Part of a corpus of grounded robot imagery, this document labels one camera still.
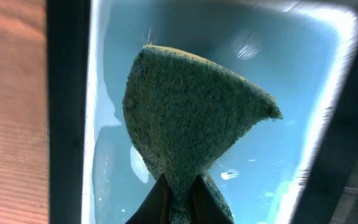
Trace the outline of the green yellow sponge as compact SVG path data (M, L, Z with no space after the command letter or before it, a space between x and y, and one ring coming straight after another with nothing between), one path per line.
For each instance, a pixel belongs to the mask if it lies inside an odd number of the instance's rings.
M157 45L145 45L135 57L122 104L133 146L171 189L170 223L190 222L189 191L197 177L231 218L210 166L254 125L283 117L275 98L242 76Z

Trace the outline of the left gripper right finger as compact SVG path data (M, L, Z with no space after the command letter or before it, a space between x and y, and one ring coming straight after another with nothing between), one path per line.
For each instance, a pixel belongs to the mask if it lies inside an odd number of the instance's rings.
M217 205L200 175L191 186L191 223L233 224Z

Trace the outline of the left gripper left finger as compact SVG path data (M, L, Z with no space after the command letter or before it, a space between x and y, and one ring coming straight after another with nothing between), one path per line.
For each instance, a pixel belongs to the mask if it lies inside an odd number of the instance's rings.
M125 224L170 224L170 188L161 174L151 191Z

